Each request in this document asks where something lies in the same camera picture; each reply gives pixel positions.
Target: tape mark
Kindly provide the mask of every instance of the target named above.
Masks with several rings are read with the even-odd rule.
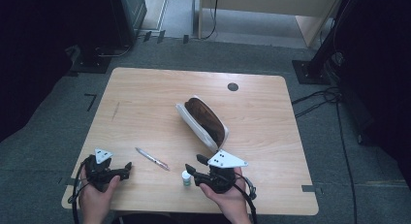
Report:
[[[88,109],[87,109],[87,111],[90,112],[91,107],[93,107],[94,101],[96,100],[97,94],[87,94],[87,93],[85,93],[84,96],[92,96],[93,97],[93,100],[91,100],[91,103],[90,103],[90,105],[88,106]]]
[[[314,185],[302,185],[302,192],[315,192]]]
[[[151,31],[145,33],[144,42],[147,42],[148,40],[150,40],[150,37],[151,37]]]
[[[184,35],[184,38],[182,40],[183,44],[187,44],[188,43],[188,35]]]
[[[158,39],[157,39],[157,44],[160,44],[163,42],[165,33],[166,33],[166,30],[163,30],[160,32],[160,36],[158,36]]]
[[[116,115],[117,112],[118,112],[118,107],[119,107],[119,106],[120,106],[120,102],[118,102],[118,103],[117,103],[117,106],[115,107],[114,114],[112,115],[111,121],[114,120],[114,117],[115,117],[115,115]]]

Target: black hole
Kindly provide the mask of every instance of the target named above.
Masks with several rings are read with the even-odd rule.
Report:
[[[237,91],[238,90],[238,85],[234,82],[230,82],[227,86],[229,88],[229,90],[231,91]]]

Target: wrist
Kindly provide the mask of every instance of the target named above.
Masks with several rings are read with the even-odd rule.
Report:
[[[82,224],[102,224],[103,222],[97,220],[84,220]]]
[[[232,221],[232,224],[251,224],[251,221],[248,215],[246,214],[241,217],[234,218],[234,220]]]

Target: finger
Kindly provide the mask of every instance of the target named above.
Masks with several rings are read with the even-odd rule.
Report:
[[[85,167],[82,167],[81,172],[80,172],[80,175],[79,175],[79,178],[80,178],[81,180],[87,178],[87,175],[85,174]]]
[[[241,168],[234,168],[234,173],[239,174],[242,176],[242,170]]]
[[[118,185],[119,182],[120,182],[120,176],[114,176],[114,177],[111,179],[111,181],[110,181],[110,183],[109,183],[109,187],[107,188],[107,190],[106,190],[106,192],[105,192],[105,194],[106,194],[107,196],[109,196],[109,198],[112,197],[112,194],[114,193],[115,188],[117,187],[117,185]]]
[[[200,183],[199,186],[202,189],[202,191],[205,193],[205,196],[212,200],[212,197],[214,196],[215,192],[212,191],[212,189],[205,183]]]

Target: tabletop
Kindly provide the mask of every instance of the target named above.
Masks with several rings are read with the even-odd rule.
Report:
[[[228,88],[230,83],[237,90]],[[85,139],[80,162],[95,148],[113,153],[111,169],[128,162],[129,179],[116,189],[115,210],[219,213],[218,206],[195,186],[183,186],[185,164],[208,173],[197,154],[212,157],[176,111],[193,95],[199,96],[229,128],[223,145],[248,162],[242,168],[257,187],[253,201],[258,214],[315,215],[318,204],[312,189],[299,129],[285,80],[279,76],[116,68]],[[142,155],[139,147],[171,170],[165,171]],[[67,199],[73,186],[67,186]]]

